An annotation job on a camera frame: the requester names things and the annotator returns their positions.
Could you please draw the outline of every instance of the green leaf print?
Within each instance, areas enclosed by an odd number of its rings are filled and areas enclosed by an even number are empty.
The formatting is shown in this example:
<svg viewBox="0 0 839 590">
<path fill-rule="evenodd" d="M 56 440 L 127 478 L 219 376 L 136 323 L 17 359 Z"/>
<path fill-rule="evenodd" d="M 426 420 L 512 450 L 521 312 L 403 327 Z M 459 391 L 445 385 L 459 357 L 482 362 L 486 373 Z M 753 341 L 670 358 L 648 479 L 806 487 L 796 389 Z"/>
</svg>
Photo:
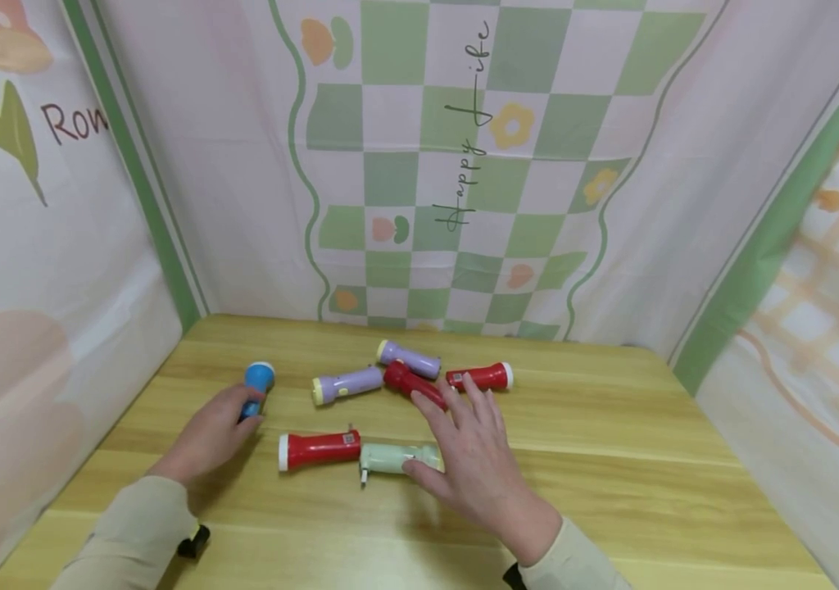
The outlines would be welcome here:
<svg viewBox="0 0 839 590">
<path fill-rule="evenodd" d="M 10 80 L 3 85 L 0 148 L 9 151 L 10 155 L 20 161 L 30 180 L 36 180 L 39 176 L 39 158 L 36 156 L 33 130 L 29 128 L 20 93 Z"/>
</svg>

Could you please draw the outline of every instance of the sleeve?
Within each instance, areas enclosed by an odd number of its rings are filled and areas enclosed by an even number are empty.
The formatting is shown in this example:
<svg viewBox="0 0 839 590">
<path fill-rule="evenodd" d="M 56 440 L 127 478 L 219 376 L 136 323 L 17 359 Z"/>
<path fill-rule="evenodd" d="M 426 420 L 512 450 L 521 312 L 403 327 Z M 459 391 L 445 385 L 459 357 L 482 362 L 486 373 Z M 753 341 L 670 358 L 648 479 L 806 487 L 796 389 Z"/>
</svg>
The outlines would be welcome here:
<svg viewBox="0 0 839 590">
<path fill-rule="evenodd" d="M 527 590 L 632 590 L 610 558 L 568 518 L 544 557 L 519 572 Z"/>
<path fill-rule="evenodd" d="M 115 497 L 52 590 L 153 590 L 196 528 L 183 485 L 141 478 Z"/>
</svg>

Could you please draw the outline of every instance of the black clip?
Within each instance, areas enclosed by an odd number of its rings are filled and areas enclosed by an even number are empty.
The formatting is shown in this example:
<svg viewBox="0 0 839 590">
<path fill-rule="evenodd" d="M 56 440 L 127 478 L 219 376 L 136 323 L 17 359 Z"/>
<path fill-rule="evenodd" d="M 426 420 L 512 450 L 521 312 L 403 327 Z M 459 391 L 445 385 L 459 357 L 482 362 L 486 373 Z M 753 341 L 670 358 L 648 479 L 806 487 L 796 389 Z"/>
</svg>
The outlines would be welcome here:
<svg viewBox="0 0 839 590">
<path fill-rule="evenodd" d="M 177 546 L 177 554 L 186 559 L 197 559 L 210 540 L 210 530 L 201 524 L 197 524 L 196 533 L 190 539 L 184 539 Z"/>
</svg>

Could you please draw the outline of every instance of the yellow flower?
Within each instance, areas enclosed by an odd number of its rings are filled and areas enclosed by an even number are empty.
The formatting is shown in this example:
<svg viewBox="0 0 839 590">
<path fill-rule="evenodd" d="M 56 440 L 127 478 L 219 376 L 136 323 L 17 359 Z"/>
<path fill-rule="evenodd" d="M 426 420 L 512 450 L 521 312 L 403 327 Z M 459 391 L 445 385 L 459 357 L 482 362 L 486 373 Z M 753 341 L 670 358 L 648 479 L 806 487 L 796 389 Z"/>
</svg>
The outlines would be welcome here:
<svg viewBox="0 0 839 590">
<path fill-rule="evenodd" d="M 21 0 L 0 0 L 0 70 L 15 74 L 42 72 L 52 54 L 29 28 Z"/>
<path fill-rule="evenodd" d="M 518 124 L 518 129 L 509 133 L 508 125 L 512 122 Z M 525 145 L 531 138 L 533 124 L 535 124 L 535 113 L 530 108 L 520 106 L 518 103 L 508 103 L 501 107 L 501 112 L 492 119 L 488 128 L 492 130 L 492 135 L 495 137 L 495 145 L 499 149 L 508 149 L 513 145 Z"/>
<path fill-rule="evenodd" d="M 596 205 L 600 199 L 606 197 L 618 178 L 619 172 L 612 168 L 604 168 L 593 176 L 593 180 L 583 187 L 583 196 L 587 198 L 587 204 L 589 206 Z"/>
</svg>

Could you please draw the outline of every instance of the hand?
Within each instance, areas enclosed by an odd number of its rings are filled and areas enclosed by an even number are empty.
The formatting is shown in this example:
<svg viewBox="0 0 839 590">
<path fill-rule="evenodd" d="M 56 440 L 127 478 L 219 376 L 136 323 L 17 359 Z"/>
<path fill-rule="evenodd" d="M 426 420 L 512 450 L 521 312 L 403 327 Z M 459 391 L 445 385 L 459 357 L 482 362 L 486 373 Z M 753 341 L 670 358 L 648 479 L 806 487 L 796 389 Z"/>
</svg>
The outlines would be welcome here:
<svg viewBox="0 0 839 590">
<path fill-rule="evenodd" d="M 232 459 L 262 423 L 262 416 L 256 415 L 237 424 L 243 404 L 251 399 L 263 402 L 265 394 L 245 385 L 233 385 L 217 393 L 190 418 L 170 451 L 147 474 L 186 486 Z"/>
<path fill-rule="evenodd" d="M 411 396 L 439 443 L 446 473 L 414 460 L 406 461 L 403 471 L 440 502 L 497 536 L 520 565 L 535 565 L 560 532 L 560 514 L 521 476 L 492 391 L 479 391 L 469 374 L 462 375 L 462 383 L 471 405 L 445 381 L 437 382 L 451 420 L 419 392 Z"/>
</svg>

